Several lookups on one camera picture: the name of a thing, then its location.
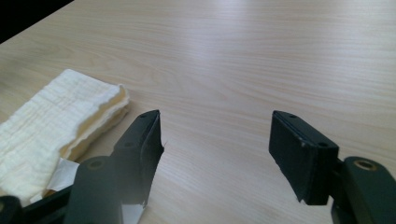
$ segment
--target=cream towel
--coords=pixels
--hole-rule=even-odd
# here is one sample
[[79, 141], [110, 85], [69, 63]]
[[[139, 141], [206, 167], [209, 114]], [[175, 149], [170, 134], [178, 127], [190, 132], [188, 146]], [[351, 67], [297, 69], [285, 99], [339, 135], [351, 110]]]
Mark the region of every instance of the cream towel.
[[0, 191], [28, 204], [45, 190], [60, 157], [81, 156], [128, 105], [121, 85], [63, 71], [0, 125]]

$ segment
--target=wooden table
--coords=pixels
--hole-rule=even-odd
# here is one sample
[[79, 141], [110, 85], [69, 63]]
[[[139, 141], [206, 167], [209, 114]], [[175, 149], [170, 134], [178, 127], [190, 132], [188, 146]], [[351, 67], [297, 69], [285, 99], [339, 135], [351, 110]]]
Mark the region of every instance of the wooden table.
[[141, 223], [331, 223], [299, 204], [268, 152], [273, 110], [396, 176], [396, 2], [76, 0], [0, 45], [0, 121], [65, 68], [162, 112]]

